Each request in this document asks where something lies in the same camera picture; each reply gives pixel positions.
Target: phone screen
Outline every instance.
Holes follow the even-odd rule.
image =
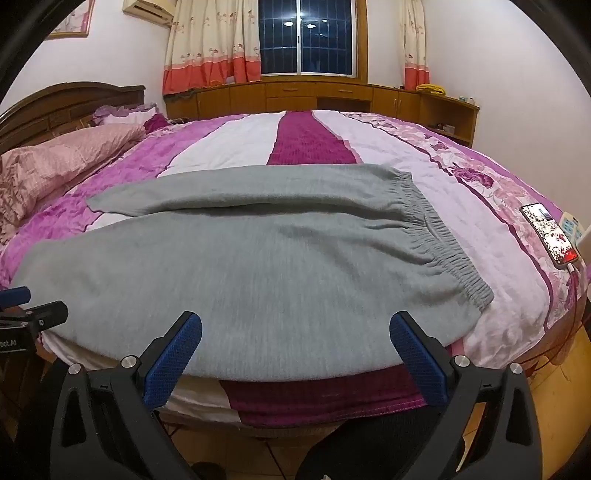
[[[578,259],[577,251],[544,205],[525,205],[521,212],[538,233],[554,265],[564,267]]]

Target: pink floral bedspread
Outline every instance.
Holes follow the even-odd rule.
[[[534,260],[548,286],[550,308],[544,322],[546,331],[574,305],[575,298],[587,290],[584,272],[582,275],[570,275],[567,270],[558,270],[553,265],[537,234],[519,210],[522,205],[542,202],[559,220],[561,212],[545,197],[522,181],[515,181],[513,175],[491,159],[473,150],[462,148],[427,129],[372,113],[344,115],[371,124],[427,153],[443,171],[457,178],[458,182],[466,185],[486,202],[491,211],[518,239],[524,252]]]

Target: red curtain trim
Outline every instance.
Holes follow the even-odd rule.
[[[404,89],[416,90],[417,85],[430,83],[429,70],[426,67],[411,67],[408,64],[404,68]]]
[[[189,64],[182,68],[167,67],[164,71],[163,94],[224,85],[231,76],[236,83],[261,80],[261,62],[237,57],[232,61],[226,59],[206,61],[199,65]]]

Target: pink pillow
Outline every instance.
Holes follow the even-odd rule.
[[[144,136],[143,125],[100,125],[6,152],[0,157],[0,244],[14,236],[38,200]]]

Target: curtain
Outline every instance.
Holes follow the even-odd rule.
[[[423,0],[400,0],[401,45],[404,49],[404,88],[429,83]]]
[[[261,79],[258,0],[178,0],[163,92]]]

